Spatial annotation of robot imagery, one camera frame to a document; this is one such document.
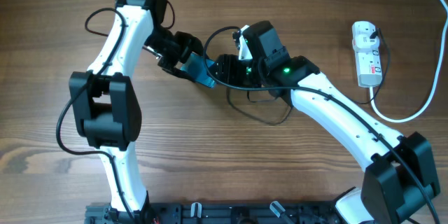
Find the Galaxy S25 smartphone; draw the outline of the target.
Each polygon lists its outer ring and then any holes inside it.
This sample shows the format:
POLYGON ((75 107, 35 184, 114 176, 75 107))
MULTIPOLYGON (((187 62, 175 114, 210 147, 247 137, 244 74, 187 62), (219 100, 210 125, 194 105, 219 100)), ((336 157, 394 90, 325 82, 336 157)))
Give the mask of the Galaxy S25 smartphone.
POLYGON ((207 74, 202 56, 192 52, 187 62, 181 66, 181 70, 189 74, 196 83, 208 88, 215 87, 216 82, 207 74))

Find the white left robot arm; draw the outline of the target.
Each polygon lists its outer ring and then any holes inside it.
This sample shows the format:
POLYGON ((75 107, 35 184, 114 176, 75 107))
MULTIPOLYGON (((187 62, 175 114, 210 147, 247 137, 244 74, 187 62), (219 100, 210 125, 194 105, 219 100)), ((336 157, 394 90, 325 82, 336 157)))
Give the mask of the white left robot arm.
POLYGON ((168 0, 116 0, 115 21, 101 52, 85 72, 69 79, 78 134, 104 165, 112 200, 107 223, 151 223, 155 214, 137 164, 135 142, 142 114, 132 75, 142 50, 158 57, 166 73, 206 83, 201 41, 188 33, 163 27, 168 0))

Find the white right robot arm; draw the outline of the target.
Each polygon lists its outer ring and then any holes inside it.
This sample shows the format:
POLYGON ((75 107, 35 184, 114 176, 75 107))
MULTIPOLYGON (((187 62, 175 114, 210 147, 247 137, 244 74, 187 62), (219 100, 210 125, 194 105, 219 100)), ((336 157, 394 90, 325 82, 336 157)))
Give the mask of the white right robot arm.
POLYGON ((206 71, 231 90, 267 91, 320 124, 363 170, 360 188, 335 202, 345 223, 402 223, 421 207, 436 214, 440 183, 428 140, 404 136, 359 108, 306 57, 291 57, 275 28, 261 21, 233 28, 238 55, 221 55, 206 71))

